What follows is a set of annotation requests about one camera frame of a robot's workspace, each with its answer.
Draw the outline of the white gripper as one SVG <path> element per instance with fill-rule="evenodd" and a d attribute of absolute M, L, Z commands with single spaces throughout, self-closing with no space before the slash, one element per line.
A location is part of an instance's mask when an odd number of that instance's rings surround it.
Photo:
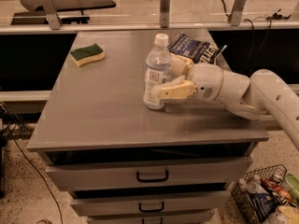
<path fill-rule="evenodd" d="M 194 66 L 191 59 L 171 54 L 170 73 L 177 77 L 162 85 L 155 85 L 151 95 L 159 99 L 186 99 L 194 95 L 206 101 L 214 100 L 221 90 L 222 70 L 217 65 L 199 63 Z M 187 80 L 192 72 L 192 81 Z"/>

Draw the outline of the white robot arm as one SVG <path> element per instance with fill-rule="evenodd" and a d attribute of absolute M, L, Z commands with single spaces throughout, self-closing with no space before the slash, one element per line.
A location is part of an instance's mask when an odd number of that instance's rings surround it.
<path fill-rule="evenodd" d="M 299 96 L 270 70 L 260 69 L 247 77 L 216 64 L 198 63 L 188 75 L 178 73 L 174 80 L 154 86 L 150 94 L 163 100 L 194 96 L 218 102 L 245 119 L 270 113 L 299 149 Z"/>

